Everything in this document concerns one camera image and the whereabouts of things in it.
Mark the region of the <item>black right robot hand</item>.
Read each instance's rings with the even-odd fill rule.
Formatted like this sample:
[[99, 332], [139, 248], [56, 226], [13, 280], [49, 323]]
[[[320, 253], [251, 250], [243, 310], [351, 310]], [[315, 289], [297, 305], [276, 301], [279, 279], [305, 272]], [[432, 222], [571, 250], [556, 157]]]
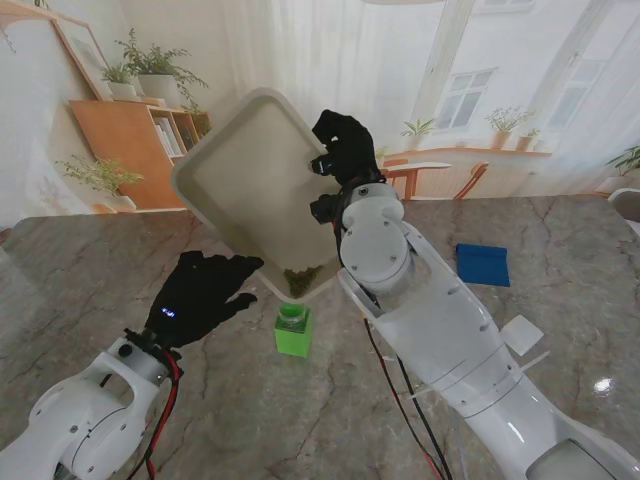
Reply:
[[312, 132], [327, 150], [326, 154], [310, 162], [313, 173], [333, 176], [341, 186], [355, 179], [376, 180], [382, 177], [375, 158], [373, 138], [354, 117], [325, 109]]

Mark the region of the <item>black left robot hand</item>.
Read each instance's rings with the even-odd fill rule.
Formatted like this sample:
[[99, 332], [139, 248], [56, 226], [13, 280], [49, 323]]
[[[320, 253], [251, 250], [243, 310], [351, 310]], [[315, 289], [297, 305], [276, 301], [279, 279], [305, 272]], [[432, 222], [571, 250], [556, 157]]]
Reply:
[[166, 349], [203, 339], [257, 301], [240, 289], [263, 265], [259, 257], [182, 253], [152, 303], [145, 329]]

